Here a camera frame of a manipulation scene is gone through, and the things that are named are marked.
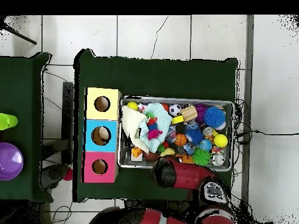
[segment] white cloth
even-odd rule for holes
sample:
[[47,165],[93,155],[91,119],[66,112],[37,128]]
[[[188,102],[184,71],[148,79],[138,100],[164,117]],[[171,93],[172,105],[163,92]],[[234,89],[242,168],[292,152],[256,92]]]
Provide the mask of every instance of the white cloth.
[[149,152],[148,147],[138,137],[139,125],[142,121],[147,119],[147,116],[129,108],[123,106],[123,116],[121,118],[121,126],[123,127],[124,133],[131,139],[131,142],[138,148],[142,149],[145,153]]

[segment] silver tray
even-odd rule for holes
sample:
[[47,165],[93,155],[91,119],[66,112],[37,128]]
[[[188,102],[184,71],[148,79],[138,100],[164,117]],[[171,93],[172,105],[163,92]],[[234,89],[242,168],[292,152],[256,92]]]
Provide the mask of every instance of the silver tray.
[[[233,150],[234,150],[234,118],[235,118],[235,105],[231,101],[221,101],[221,100],[195,100],[195,99],[177,99],[177,98],[159,98],[159,97],[143,97],[143,96],[124,96],[120,100],[120,109],[123,105],[126,105],[128,102],[139,103],[153,103],[160,102],[166,104],[197,104],[203,103],[208,106],[213,105],[222,105],[226,112],[226,123],[227,126],[221,130],[217,131],[219,134],[224,134],[228,138],[228,145],[224,148],[224,163],[220,167],[215,167],[213,164],[209,163],[208,168],[217,171],[217,172],[226,172],[232,168],[233,163]],[[148,162],[144,158],[142,162],[132,162],[130,160],[130,150],[125,150],[124,147],[124,137],[125,133],[121,127],[121,122],[119,124],[119,153],[118,153],[118,164],[121,167],[126,168],[140,168],[140,169],[151,169],[154,162]]]

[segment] dark green tabletop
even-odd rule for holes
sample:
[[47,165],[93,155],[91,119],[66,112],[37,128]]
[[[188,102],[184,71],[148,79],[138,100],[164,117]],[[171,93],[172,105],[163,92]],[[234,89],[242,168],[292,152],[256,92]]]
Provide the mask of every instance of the dark green tabletop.
[[32,58],[0,57],[0,113],[17,116],[16,127],[0,131],[1,142],[9,142],[23,154],[21,173],[0,181],[1,200],[51,202],[39,183],[41,161],[41,72],[50,54]]
[[[75,102],[74,145],[77,146],[75,149],[80,147],[78,153],[74,154],[77,161],[74,169],[78,171],[77,184],[73,182],[74,200],[130,198],[180,201],[187,196],[185,189],[157,187],[151,180],[149,169],[120,167],[114,183],[81,182],[85,87],[118,89],[123,96],[148,95],[234,102],[237,65],[235,58],[225,61],[144,60],[98,58],[89,49],[79,52],[74,61],[75,98],[79,99],[79,102]],[[219,174],[231,184],[231,171]]]

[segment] yellow ball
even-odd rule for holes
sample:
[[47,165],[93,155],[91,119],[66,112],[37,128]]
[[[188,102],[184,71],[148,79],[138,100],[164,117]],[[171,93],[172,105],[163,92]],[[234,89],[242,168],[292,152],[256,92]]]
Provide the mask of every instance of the yellow ball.
[[137,105],[136,102],[130,101],[130,102],[127,104],[127,106],[128,106],[129,108],[134,109],[135,111],[138,110],[138,105]]
[[215,136],[214,143],[219,148],[223,148],[223,147],[227,146],[228,140],[225,135],[219,134],[219,135]]

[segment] purple ball toy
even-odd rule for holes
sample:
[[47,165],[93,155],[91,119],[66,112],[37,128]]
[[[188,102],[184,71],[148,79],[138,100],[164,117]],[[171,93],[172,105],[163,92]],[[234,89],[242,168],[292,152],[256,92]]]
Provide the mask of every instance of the purple ball toy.
[[197,111],[196,121],[201,124],[203,123],[204,112],[208,109],[208,107],[204,104],[198,103],[195,105],[195,109]]

